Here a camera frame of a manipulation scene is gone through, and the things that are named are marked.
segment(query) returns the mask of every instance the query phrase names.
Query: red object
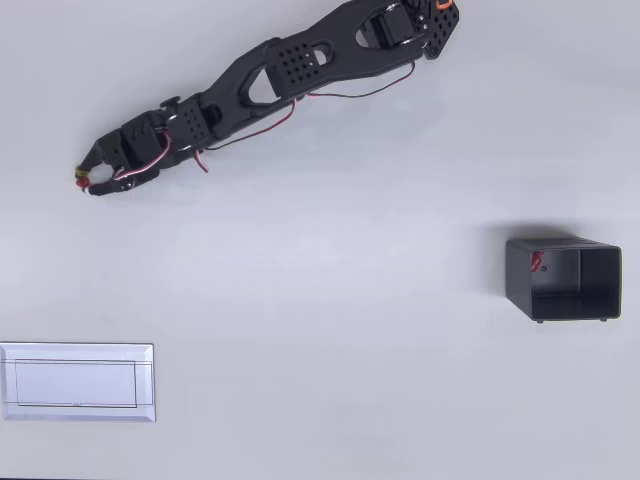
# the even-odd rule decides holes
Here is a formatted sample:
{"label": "red object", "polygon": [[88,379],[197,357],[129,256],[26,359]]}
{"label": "red object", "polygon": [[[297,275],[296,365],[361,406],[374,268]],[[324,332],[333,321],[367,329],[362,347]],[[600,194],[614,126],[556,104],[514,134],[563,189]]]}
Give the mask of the red object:
{"label": "red object", "polygon": [[544,252],[533,252],[533,255],[531,255],[531,272],[535,273],[540,268],[542,255],[544,255]]}
{"label": "red object", "polygon": [[436,0],[436,8],[438,10],[446,10],[447,8],[449,8],[451,5],[453,5],[453,0],[449,0],[447,3],[445,3],[444,5],[440,3],[440,0]]}
{"label": "red object", "polygon": [[87,188],[89,185],[91,185],[91,182],[89,181],[89,177],[80,177],[76,180],[76,185],[78,185],[80,188]]}

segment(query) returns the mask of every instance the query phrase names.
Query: white table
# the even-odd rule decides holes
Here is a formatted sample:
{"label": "white table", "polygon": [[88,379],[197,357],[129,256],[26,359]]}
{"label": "white table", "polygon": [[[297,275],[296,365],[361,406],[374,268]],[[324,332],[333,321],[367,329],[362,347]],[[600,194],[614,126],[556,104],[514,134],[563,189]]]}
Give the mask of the white table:
{"label": "white table", "polygon": [[[2,2],[0,340],[154,343],[158,421],[1,422],[0,477],[638,478],[638,2],[460,0],[392,90],[304,100],[209,175],[74,185],[339,3]],[[554,230],[623,248],[620,320],[503,297],[505,240]]]}

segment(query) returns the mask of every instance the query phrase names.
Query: robotic arm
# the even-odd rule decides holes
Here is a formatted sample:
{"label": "robotic arm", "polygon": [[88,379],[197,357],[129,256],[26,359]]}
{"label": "robotic arm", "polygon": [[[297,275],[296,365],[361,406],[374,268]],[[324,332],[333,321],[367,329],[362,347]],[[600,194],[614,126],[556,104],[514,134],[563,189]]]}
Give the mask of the robotic arm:
{"label": "robotic arm", "polygon": [[[351,0],[304,32],[257,46],[204,92],[166,100],[98,139],[76,169],[77,184],[91,195],[107,195],[147,183],[185,160],[201,164],[205,149],[281,109],[295,108],[319,88],[381,75],[423,55],[438,58],[459,15],[452,0]],[[368,47],[357,42],[358,31]],[[263,69],[278,97],[273,103],[249,97]],[[91,185],[89,172],[101,163],[114,175]]]}

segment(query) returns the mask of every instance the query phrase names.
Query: red wire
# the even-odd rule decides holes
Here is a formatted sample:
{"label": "red wire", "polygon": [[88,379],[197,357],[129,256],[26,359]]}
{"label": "red wire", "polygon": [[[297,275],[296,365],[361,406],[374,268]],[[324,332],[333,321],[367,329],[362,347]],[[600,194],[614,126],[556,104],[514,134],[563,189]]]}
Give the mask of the red wire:
{"label": "red wire", "polygon": [[243,140],[247,140],[248,138],[255,137],[257,135],[261,135],[263,133],[267,133],[268,131],[273,130],[278,125],[282,125],[284,122],[286,122],[287,120],[289,120],[291,118],[291,115],[293,115],[293,112],[296,110],[297,103],[298,103],[298,101],[294,98],[293,99],[293,103],[291,104],[291,111],[289,112],[289,114],[286,115],[285,117],[281,118],[280,120],[278,120],[276,123],[271,125],[269,128],[265,128],[264,130],[260,130],[258,132],[252,133],[251,135],[247,135],[246,137],[238,138],[237,140],[233,140],[232,142],[225,143],[224,145],[221,145],[219,147],[209,147],[209,148],[206,148],[205,150],[220,150],[221,148],[228,147],[229,145],[233,145],[234,143],[238,143],[238,142],[241,142]]}
{"label": "red wire", "polygon": [[126,173],[121,173],[122,170],[124,170],[124,168],[120,168],[117,172],[113,174],[113,179],[115,181],[118,181],[118,180],[122,180],[123,178],[130,177],[131,175],[137,175],[139,173],[146,172],[151,167],[156,165],[160,160],[162,160],[167,155],[167,153],[169,153],[169,147],[171,146],[171,137],[169,136],[169,134],[167,132],[162,132],[162,133],[164,135],[164,138],[167,140],[167,146],[164,147],[164,150],[160,155],[158,155],[154,160],[149,162],[146,166],[139,168],[138,170],[131,170]]}
{"label": "red wire", "polygon": [[207,167],[207,164],[200,159],[200,152],[196,150],[193,156],[196,159],[196,162],[198,162],[198,165],[200,165],[200,168],[204,170],[204,173],[209,173],[209,167]]}

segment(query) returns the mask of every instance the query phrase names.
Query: black box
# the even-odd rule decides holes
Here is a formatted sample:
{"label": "black box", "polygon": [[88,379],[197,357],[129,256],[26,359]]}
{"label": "black box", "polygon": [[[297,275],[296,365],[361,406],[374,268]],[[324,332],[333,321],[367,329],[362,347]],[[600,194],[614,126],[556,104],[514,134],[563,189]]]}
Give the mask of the black box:
{"label": "black box", "polygon": [[532,320],[618,318],[622,251],[583,238],[507,242],[507,298]]}

